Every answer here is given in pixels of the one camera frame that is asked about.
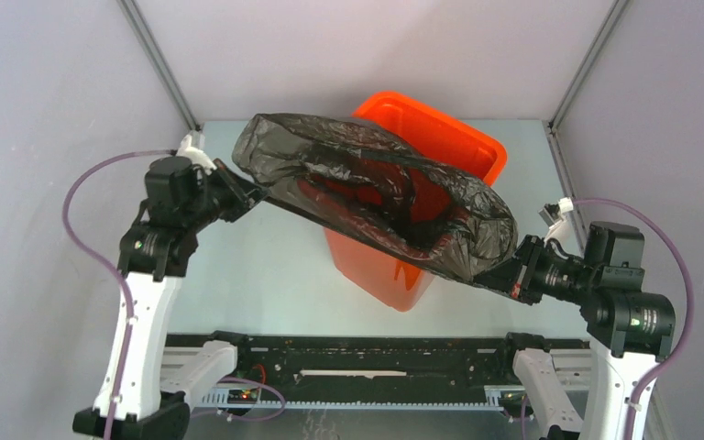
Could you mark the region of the black plastic trash bag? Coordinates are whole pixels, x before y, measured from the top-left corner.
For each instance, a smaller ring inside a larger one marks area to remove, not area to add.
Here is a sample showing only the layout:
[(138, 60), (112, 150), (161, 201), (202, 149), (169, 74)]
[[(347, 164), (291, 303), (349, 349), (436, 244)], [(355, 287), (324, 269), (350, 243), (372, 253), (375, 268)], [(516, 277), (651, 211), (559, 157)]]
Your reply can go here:
[(450, 280), (471, 283), (519, 243), (509, 206), (481, 178), (369, 121), (254, 115), (232, 160), (284, 208)]

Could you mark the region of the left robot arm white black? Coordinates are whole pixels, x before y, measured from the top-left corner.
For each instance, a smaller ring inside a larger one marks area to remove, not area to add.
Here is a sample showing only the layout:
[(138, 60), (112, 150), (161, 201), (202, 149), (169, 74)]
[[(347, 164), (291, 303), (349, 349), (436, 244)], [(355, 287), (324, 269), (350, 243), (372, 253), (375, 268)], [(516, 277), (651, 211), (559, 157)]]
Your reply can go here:
[(253, 369), (247, 351), (212, 341), (172, 376), (161, 376), (171, 311), (199, 232), (216, 221), (235, 222), (265, 191), (219, 159), (179, 154), (156, 157), (144, 183), (146, 196), (120, 240), (118, 261), (104, 264), (120, 290), (104, 381), (72, 421), (76, 434), (95, 439), (181, 439), (193, 409), (220, 379), (242, 381)]

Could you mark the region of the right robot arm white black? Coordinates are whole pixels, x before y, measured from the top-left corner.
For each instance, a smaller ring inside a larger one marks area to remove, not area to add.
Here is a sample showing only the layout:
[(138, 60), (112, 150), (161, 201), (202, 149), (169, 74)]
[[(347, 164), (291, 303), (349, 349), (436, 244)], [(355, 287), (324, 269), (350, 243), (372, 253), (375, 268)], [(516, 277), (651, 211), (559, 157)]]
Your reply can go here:
[(527, 236), (513, 259), (509, 295), (533, 304), (544, 296), (578, 306), (587, 325), (590, 384), (579, 416), (556, 376), (553, 348), (540, 335), (507, 334), (496, 369), (521, 383), (522, 415), (538, 422), (543, 439), (640, 439), (651, 396), (649, 372), (671, 353), (676, 327), (672, 303), (643, 291), (644, 235), (636, 227), (591, 224), (582, 257), (553, 238)]

